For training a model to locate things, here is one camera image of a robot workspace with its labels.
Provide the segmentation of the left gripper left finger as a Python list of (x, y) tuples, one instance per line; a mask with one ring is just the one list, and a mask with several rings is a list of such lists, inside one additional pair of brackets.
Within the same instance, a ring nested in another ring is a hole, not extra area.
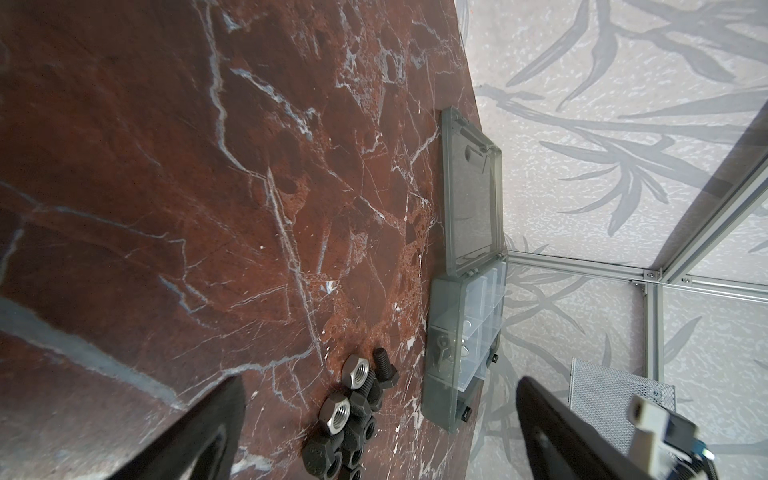
[(241, 377), (227, 377), (111, 477), (228, 479), (245, 408)]

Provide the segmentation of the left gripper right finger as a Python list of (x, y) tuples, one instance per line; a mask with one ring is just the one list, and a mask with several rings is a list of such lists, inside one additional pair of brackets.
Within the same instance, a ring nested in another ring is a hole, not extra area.
[(535, 479), (647, 479), (649, 475), (530, 376), (516, 408)]

